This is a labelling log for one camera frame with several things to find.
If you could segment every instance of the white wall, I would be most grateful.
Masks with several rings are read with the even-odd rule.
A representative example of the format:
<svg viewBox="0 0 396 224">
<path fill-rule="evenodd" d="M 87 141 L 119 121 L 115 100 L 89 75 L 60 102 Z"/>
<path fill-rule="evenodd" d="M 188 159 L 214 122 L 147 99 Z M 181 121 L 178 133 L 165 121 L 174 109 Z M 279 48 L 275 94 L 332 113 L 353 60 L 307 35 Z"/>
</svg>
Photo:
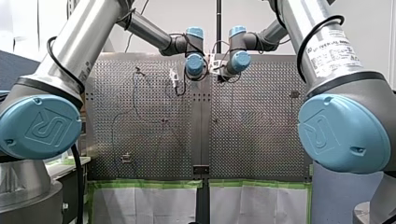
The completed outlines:
<svg viewBox="0 0 396 224">
<path fill-rule="evenodd" d="M 394 61 L 390 56 L 396 50 L 391 43 L 396 26 L 393 5 L 393 0 L 338 0 L 332 6 L 334 13 L 346 17 L 343 28 L 363 66 L 382 73 L 392 85 Z"/>
</svg>

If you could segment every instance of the perforated metal panel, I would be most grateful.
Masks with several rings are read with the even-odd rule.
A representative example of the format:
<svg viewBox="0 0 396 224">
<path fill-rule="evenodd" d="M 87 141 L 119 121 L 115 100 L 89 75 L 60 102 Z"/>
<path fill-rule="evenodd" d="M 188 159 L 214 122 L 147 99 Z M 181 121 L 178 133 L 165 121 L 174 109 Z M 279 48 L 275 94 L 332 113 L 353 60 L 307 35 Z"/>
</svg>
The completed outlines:
<svg viewBox="0 0 396 224">
<path fill-rule="evenodd" d="M 210 178 L 309 181 L 295 57 L 252 59 L 238 82 L 188 83 L 176 97 L 168 75 L 182 73 L 182 56 L 102 55 L 86 95 L 91 178 L 192 179 L 194 164 L 209 164 Z"/>
<path fill-rule="evenodd" d="M 255 56 L 234 84 L 212 86 L 211 178 L 306 180 L 300 144 L 304 83 L 292 56 Z"/>
<path fill-rule="evenodd" d="M 169 80 L 169 69 L 183 62 L 144 54 L 100 57 L 86 98 L 93 179 L 192 177 L 190 91 L 177 97 Z M 131 162 L 122 162 L 128 153 Z"/>
</svg>

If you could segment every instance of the white label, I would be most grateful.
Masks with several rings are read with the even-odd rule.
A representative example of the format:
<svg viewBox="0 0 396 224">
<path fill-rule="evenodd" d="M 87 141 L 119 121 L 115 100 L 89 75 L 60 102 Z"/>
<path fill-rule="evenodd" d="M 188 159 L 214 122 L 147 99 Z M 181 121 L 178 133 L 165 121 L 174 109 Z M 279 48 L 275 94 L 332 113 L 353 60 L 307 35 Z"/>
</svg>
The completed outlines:
<svg viewBox="0 0 396 224">
<path fill-rule="evenodd" d="M 306 53 L 317 77 L 327 77 L 344 66 L 362 67 L 343 31 L 329 31 L 322 41 L 310 41 Z"/>
</svg>

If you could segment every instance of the blue cover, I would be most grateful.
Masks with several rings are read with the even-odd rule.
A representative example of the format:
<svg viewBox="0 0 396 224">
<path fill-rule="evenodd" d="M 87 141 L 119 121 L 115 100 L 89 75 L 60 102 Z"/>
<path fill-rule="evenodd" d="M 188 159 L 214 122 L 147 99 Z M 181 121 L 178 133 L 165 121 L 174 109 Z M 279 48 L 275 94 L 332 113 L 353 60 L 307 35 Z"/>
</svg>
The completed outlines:
<svg viewBox="0 0 396 224">
<path fill-rule="evenodd" d="M 250 65 L 250 55 L 243 50 L 240 50 L 235 53 L 233 58 L 231 59 L 231 65 L 233 66 L 233 70 L 237 73 L 245 71 Z"/>
<path fill-rule="evenodd" d="M 18 159 L 55 157 L 76 143 L 80 133 L 78 110 L 55 95 L 23 98 L 0 115 L 0 149 Z"/>
<path fill-rule="evenodd" d="M 198 77 L 204 70 L 204 59 L 201 55 L 193 53 L 187 57 L 185 66 L 189 75 Z"/>
<path fill-rule="evenodd" d="M 302 106 L 299 121 L 306 152 L 327 169 L 370 174 L 389 162 L 386 130 L 373 113 L 349 98 L 317 95 Z"/>
<path fill-rule="evenodd" d="M 229 37 L 233 37 L 237 34 L 240 33 L 246 33 L 247 32 L 247 28 L 245 26 L 241 26 L 241 25 L 237 25 L 235 27 L 233 27 L 230 32 L 228 33 Z"/>
<path fill-rule="evenodd" d="M 191 26 L 187 28 L 186 34 L 193 35 L 198 38 L 204 39 L 204 30 L 198 26 Z"/>
</svg>

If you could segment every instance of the wire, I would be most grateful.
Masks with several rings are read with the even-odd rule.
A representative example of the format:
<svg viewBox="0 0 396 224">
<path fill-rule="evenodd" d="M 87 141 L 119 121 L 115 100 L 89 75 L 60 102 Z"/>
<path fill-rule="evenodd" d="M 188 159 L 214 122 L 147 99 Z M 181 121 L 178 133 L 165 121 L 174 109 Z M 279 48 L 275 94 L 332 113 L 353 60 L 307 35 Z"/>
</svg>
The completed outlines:
<svg viewBox="0 0 396 224">
<path fill-rule="evenodd" d="M 225 42 L 224 40 L 218 40 L 218 41 L 216 41 L 216 43 L 213 45 L 212 53 L 215 53 L 215 47 L 216 47 L 216 45 L 219 44 L 219 43 L 223 43 L 223 44 L 225 44 L 225 45 L 227 45 L 227 46 L 230 46 L 230 44 L 227 43 L 227 42 Z"/>
<path fill-rule="evenodd" d="M 56 65 L 58 65 L 59 68 L 61 68 L 62 71 L 64 71 L 68 76 L 70 76 L 74 81 L 77 82 L 78 87 L 79 87 L 79 93 L 82 94 L 85 91 L 85 86 L 84 83 L 81 82 L 81 80 L 79 80 L 77 77 L 75 77 L 73 75 L 73 73 L 71 73 L 69 70 L 67 70 L 59 61 L 58 59 L 55 57 L 55 55 L 52 52 L 52 41 L 54 41 L 56 39 L 56 36 L 51 37 L 48 41 L 47 41 L 47 51 L 49 53 L 49 56 L 51 57 L 51 59 L 56 63 Z"/>
<path fill-rule="evenodd" d="M 180 35 L 180 36 L 183 36 L 184 37 L 184 39 L 186 40 L 186 50 L 184 50 L 184 51 L 186 51 L 185 53 L 187 54 L 187 53 L 190 53 L 190 52 L 187 52 L 187 46 L 188 45 L 190 45 L 190 46 L 192 46 L 198 53 L 201 53 L 203 56 L 205 56 L 205 53 L 201 50 L 201 49 L 199 49 L 198 47 L 196 47 L 195 45 L 193 45 L 191 42 L 190 42 L 190 39 L 189 39 L 189 37 L 186 35 L 186 34 L 182 34 L 182 33 L 175 33 L 175 34 L 169 34 L 169 35 Z"/>
<path fill-rule="evenodd" d="M 144 13 L 145 10 L 146 10 L 146 6 L 148 5 L 148 3 L 149 3 L 149 0 L 146 1 L 145 5 L 143 6 L 142 12 L 141 12 L 140 14 L 143 15 L 143 13 Z"/>
<path fill-rule="evenodd" d="M 79 153 L 74 144 L 72 147 L 73 157 L 76 164 L 77 182 L 78 182 L 78 211 L 76 224 L 82 224 L 84 215 L 84 175 L 82 173 L 81 161 L 79 160 Z"/>
<path fill-rule="evenodd" d="M 303 82 L 305 82 L 305 77 L 303 74 L 302 62 L 303 62 L 303 56 L 305 53 L 306 46 L 308 45 L 308 43 L 312 39 L 312 37 L 317 33 L 317 31 L 319 31 L 321 28 L 323 28 L 323 26 L 326 25 L 326 23 L 328 23 L 329 21 L 334 21 L 334 20 L 340 20 L 339 23 L 340 23 L 340 25 L 342 25 L 342 24 L 344 24 L 345 18 L 341 15 L 330 16 L 326 20 L 315 25 L 314 28 L 312 28 L 311 32 L 309 32 L 309 34 L 304 38 L 303 42 L 301 43 L 300 49 L 298 50 L 298 53 L 297 53 L 297 70 L 298 70 L 298 74 L 300 75 L 300 78 L 303 80 Z"/>
<path fill-rule="evenodd" d="M 288 43 L 288 42 L 290 42 L 290 41 L 291 41 L 291 39 L 285 40 L 285 41 L 283 41 L 283 42 L 280 42 L 279 45 L 284 45 L 284 44 L 286 44 L 286 43 Z"/>
<path fill-rule="evenodd" d="M 389 219 L 387 219 L 386 221 L 384 221 L 382 224 L 392 224 L 396 222 L 396 215 L 390 217 Z"/>
<path fill-rule="evenodd" d="M 178 93 L 178 92 L 177 92 L 177 87 L 175 87 L 175 93 L 176 93 L 176 96 L 183 96 L 183 95 L 185 95 L 185 94 L 186 94 L 186 91 L 187 91 L 187 82 L 186 82 L 186 76 L 187 76 L 187 74 L 186 74 L 186 70 L 184 70 L 184 76 L 183 76 L 183 83 L 184 83 L 184 87 L 183 87 L 183 92 L 182 92 L 182 93 Z"/>
<path fill-rule="evenodd" d="M 143 78 L 144 78 L 144 79 L 146 80 L 146 82 L 148 83 L 149 87 L 150 87 L 150 88 L 153 88 L 153 87 L 150 85 L 149 80 L 146 79 L 147 75 L 145 75 L 144 73 L 140 72 L 140 68 L 136 67 L 136 71 L 135 71 L 134 74 L 133 74 L 134 89 L 135 89 L 135 75 L 136 75 L 136 74 L 142 75 Z M 172 98 L 172 97 L 166 92 L 166 89 L 167 89 L 167 87 L 168 87 L 170 84 L 171 84 L 171 83 L 169 82 L 169 83 L 165 86 L 165 88 L 164 88 L 164 93 L 165 93 L 165 95 L 166 95 L 170 100 L 173 100 L 174 98 Z M 134 102 L 134 96 L 135 96 L 135 91 L 133 90 L 133 102 Z M 115 125 L 117 119 L 118 119 L 120 116 L 129 114 L 129 113 L 131 113 L 132 111 L 134 111 L 134 112 L 137 111 L 137 107 L 136 107 L 135 105 L 134 105 L 134 108 L 132 108 L 132 109 L 130 109 L 130 110 L 128 110 L 128 111 L 125 111 L 125 112 L 120 112 L 119 114 L 117 114 L 117 115 L 113 118 L 112 124 L 111 124 L 111 149 L 112 149 L 112 151 L 114 152 L 114 154 L 113 154 L 113 163 L 114 163 L 114 166 L 115 166 L 116 172 L 117 172 L 116 178 L 119 178 L 119 177 L 120 177 L 120 167 L 119 167 L 119 162 L 118 162 L 118 158 L 117 158 L 117 153 L 116 153 L 116 150 L 115 150 L 115 148 L 114 148 L 114 146 L 115 146 L 114 125 Z M 158 122 L 151 122 L 151 123 L 153 123 L 153 124 L 157 124 L 157 123 L 163 124 L 163 121 L 161 120 L 161 121 L 158 121 Z"/>
<path fill-rule="evenodd" d="M 274 5 L 277 21 L 279 22 L 279 24 L 280 24 L 283 28 L 285 28 L 285 30 L 287 30 L 287 29 L 286 29 L 285 22 L 283 22 L 282 19 L 280 19 L 279 5 L 278 5 L 278 2 L 277 2 L 277 1 L 279 1 L 279 0 L 275 0 L 275 5 Z"/>
<path fill-rule="evenodd" d="M 142 11 L 140 12 L 140 14 L 141 14 L 142 16 L 143 16 L 143 13 L 144 13 L 145 10 L 146 10 L 146 7 L 147 7 L 148 3 L 149 3 L 149 0 L 146 1 L 145 5 L 144 5 L 143 8 L 142 8 Z M 131 46 L 132 36 L 134 36 L 134 33 L 131 33 L 131 34 L 129 35 L 129 37 L 128 37 L 128 44 L 126 45 L 126 48 L 125 48 L 124 53 L 128 52 L 128 49 L 129 49 L 129 47 Z"/>
</svg>

